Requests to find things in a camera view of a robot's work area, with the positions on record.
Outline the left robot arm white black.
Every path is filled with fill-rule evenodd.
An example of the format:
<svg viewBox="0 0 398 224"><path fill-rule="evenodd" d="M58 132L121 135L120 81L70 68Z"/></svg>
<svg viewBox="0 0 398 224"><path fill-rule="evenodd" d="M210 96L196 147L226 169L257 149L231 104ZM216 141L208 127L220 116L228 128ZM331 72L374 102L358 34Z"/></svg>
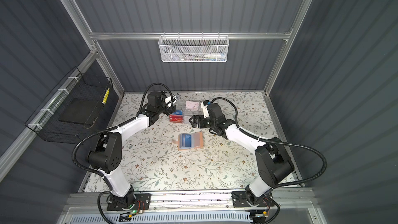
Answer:
<svg viewBox="0 0 398 224"><path fill-rule="evenodd" d="M89 164L100 173L109 187L113 203L119 208L131 209L136 202L133 186L127 181L120 165L123 143L139 131L152 126L161 114L174 113L179 98L179 94L167 97L164 91L150 92L148 102L138 111L138 115L115 126L115 129L102 133L96 148L89 153Z"/></svg>

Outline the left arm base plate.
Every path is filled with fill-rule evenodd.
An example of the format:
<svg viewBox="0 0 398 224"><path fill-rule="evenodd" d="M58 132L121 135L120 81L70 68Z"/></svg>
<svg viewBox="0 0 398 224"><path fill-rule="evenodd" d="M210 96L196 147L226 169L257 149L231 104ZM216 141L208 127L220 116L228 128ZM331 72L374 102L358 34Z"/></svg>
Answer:
<svg viewBox="0 0 398 224"><path fill-rule="evenodd" d="M107 198L107 211L146 211L149 209L151 194L127 194L117 197L113 194Z"/></svg>

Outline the pink leather card holder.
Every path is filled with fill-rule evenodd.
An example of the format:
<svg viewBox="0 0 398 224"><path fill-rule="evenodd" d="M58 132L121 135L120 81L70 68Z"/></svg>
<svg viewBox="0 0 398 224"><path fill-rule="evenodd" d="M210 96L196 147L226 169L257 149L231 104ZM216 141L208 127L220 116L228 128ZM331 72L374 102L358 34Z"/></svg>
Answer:
<svg viewBox="0 0 398 224"><path fill-rule="evenodd" d="M177 139L173 139L173 144L176 144L179 150L192 150L203 148L203 132L200 131L195 133L182 133L178 136Z"/></svg>

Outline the blue credit card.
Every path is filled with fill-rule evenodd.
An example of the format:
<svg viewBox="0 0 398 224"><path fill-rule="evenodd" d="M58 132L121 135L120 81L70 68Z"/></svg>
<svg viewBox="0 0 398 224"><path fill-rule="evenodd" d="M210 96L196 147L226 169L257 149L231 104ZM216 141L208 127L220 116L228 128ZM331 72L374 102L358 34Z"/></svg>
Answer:
<svg viewBox="0 0 398 224"><path fill-rule="evenodd" d="M192 147L192 136L190 134L181 134L179 136L179 148L191 149Z"/></svg>
<svg viewBox="0 0 398 224"><path fill-rule="evenodd" d="M183 111L181 110L175 111L173 115L183 116Z"/></svg>

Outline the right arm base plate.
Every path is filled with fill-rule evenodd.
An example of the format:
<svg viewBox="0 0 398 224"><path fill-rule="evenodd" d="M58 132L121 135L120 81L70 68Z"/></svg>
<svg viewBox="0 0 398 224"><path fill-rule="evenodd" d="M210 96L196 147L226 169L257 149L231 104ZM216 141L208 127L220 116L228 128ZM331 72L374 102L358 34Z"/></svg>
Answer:
<svg viewBox="0 0 398 224"><path fill-rule="evenodd" d="M272 195L262 195L256 197L250 191L233 191L231 192L233 206L236 208L244 207L274 207L275 203L272 202Z"/></svg>

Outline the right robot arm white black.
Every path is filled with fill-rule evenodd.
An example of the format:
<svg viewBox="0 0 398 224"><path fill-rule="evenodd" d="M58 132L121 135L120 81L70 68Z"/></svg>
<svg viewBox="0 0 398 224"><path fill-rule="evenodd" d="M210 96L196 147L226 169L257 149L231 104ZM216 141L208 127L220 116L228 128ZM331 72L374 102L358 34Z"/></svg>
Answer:
<svg viewBox="0 0 398 224"><path fill-rule="evenodd" d="M246 187L248 204L257 205L264 195L272 192L276 186L294 171L294 164L280 139L264 139L247 131L238 123L238 109L234 119L227 119L219 104L204 101L203 115L194 115L189 119L194 128L208 129L210 133L235 142L254 155L258 176Z"/></svg>

